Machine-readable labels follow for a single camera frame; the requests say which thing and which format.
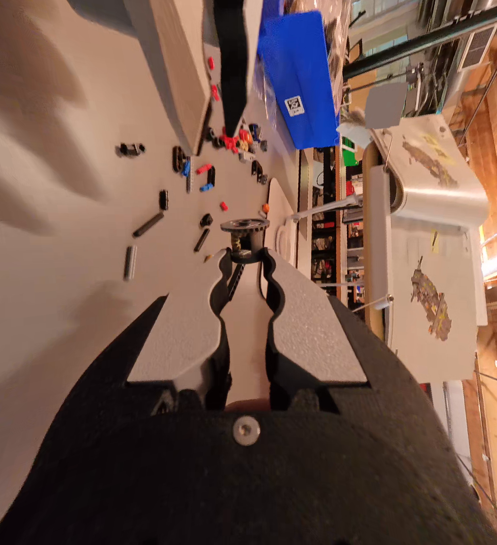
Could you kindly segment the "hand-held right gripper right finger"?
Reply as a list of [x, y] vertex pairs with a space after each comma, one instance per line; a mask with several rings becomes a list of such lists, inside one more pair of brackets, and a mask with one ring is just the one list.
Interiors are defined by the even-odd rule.
[[332, 410], [330, 390], [368, 387], [333, 301], [276, 251], [265, 248], [260, 256], [272, 312], [266, 338], [271, 410], [287, 410], [301, 391]]

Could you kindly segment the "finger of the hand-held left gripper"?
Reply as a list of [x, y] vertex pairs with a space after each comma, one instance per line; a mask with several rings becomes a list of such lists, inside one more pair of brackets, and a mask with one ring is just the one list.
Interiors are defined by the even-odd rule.
[[211, 88], [203, 50], [203, 1], [124, 1], [151, 76], [188, 155], [198, 155]]
[[225, 134], [234, 137], [249, 101], [263, 1], [213, 1]]

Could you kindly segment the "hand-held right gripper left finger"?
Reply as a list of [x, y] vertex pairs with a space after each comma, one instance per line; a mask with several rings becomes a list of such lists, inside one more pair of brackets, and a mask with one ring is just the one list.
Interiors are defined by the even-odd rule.
[[128, 375], [130, 386], [192, 390], [208, 410], [223, 410], [231, 388], [230, 349], [221, 312], [229, 302], [231, 250], [199, 264], [171, 290]]

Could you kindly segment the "lego pieces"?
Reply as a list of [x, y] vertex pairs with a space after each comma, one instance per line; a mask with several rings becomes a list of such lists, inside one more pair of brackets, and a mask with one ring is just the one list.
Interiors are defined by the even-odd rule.
[[[238, 155], [239, 159], [246, 159], [252, 161], [255, 171], [258, 169], [257, 161], [254, 160], [253, 156], [250, 154], [251, 146], [254, 142], [257, 141], [255, 137], [255, 130], [257, 129], [256, 125], [250, 125], [250, 129], [246, 130], [243, 127], [239, 130], [239, 135], [235, 137], [228, 137], [225, 134], [225, 128], [223, 128], [222, 134], [217, 135], [211, 127], [207, 128], [204, 133], [204, 140], [212, 142], [213, 146], [217, 149], [228, 149]], [[131, 144], [121, 143], [119, 146], [116, 146], [116, 152], [120, 157], [138, 157], [140, 154], [145, 152], [145, 146], [143, 144]], [[214, 188], [215, 178], [216, 178], [216, 169], [212, 164], [205, 164], [198, 169], [193, 169], [192, 158], [184, 154], [180, 146], [175, 146], [172, 149], [172, 166], [175, 173], [179, 173], [186, 178], [187, 189], [192, 187], [192, 177], [194, 173], [197, 175], [206, 173], [208, 175], [207, 183], [204, 184], [201, 188], [201, 192], [206, 192]], [[168, 191], [163, 189], [159, 192], [159, 212], [150, 218], [147, 222], [137, 228], [133, 233], [132, 237], [134, 239], [140, 238], [143, 234], [149, 231], [154, 225], [157, 224], [164, 217], [164, 212], [169, 208], [169, 199]], [[199, 238], [194, 251], [199, 252], [201, 249], [206, 237], [209, 233], [210, 225], [212, 224], [211, 214], [204, 215], [203, 219], [200, 222], [200, 227], [203, 229], [202, 235]], [[231, 300], [233, 294], [239, 283], [239, 278], [244, 271], [246, 265], [237, 264], [232, 279], [228, 287], [228, 296]]]

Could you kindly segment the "grey lego gear assembly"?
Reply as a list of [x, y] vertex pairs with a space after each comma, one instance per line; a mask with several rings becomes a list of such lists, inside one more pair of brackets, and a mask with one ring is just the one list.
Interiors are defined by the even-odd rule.
[[220, 225], [231, 237], [231, 261], [235, 264], [254, 264], [262, 260], [264, 235], [270, 226], [268, 219], [238, 219]]

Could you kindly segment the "lego instruction booklet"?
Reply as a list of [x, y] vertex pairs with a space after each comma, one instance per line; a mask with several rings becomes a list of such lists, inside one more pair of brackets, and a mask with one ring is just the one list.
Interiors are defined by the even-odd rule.
[[368, 133], [358, 196], [366, 320], [419, 383], [469, 379], [487, 320], [488, 196], [443, 115]]

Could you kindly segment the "blue plastic bin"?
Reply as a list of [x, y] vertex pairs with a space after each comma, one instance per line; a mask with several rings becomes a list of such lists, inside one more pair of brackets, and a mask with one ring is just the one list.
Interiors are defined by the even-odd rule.
[[339, 118], [319, 10], [283, 14], [284, 1], [264, 1], [258, 54], [296, 149], [339, 141]]

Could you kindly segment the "pile of clear parts bags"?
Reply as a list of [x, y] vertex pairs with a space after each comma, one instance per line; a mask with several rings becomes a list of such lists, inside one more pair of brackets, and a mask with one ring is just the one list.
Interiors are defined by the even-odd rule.
[[327, 63], [333, 88], [335, 113], [339, 118], [342, 101], [342, 70], [346, 58], [352, 1], [284, 1], [283, 14], [319, 10], [324, 20]]

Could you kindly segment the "black tripod pole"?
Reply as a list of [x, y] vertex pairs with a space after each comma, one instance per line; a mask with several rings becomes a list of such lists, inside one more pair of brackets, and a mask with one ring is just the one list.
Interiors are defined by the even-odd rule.
[[497, 5], [490, 9], [480, 11], [471, 17], [466, 17], [455, 24], [445, 25], [427, 34], [409, 39], [402, 44], [392, 46], [376, 54], [358, 59], [343, 68], [343, 80], [350, 80], [402, 58], [424, 51], [430, 47], [452, 42], [465, 34], [474, 33], [496, 24]]

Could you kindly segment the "white air vent grille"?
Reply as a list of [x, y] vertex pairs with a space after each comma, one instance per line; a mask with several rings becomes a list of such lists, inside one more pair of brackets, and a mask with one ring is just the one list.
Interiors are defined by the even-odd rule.
[[497, 24], [488, 26], [469, 35], [457, 72], [472, 70], [479, 66], [487, 53], [490, 43], [497, 31]]

